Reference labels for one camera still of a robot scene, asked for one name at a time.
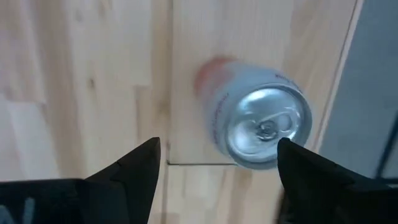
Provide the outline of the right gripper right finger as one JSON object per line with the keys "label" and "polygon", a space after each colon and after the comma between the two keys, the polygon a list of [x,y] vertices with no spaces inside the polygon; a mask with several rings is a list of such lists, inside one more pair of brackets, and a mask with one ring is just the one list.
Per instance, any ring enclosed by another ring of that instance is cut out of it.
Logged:
{"label": "right gripper right finger", "polygon": [[288,138],[277,145],[283,195],[277,223],[397,224],[397,189],[330,161]]}

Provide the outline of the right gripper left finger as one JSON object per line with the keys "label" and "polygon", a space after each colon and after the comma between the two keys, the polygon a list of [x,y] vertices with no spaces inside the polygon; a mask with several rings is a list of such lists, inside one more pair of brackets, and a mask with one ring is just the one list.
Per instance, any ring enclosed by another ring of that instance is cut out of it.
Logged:
{"label": "right gripper left finger", "polygon": [[147,223],[160,155],[154,137],[85,179],[1,182],[1,223]]}

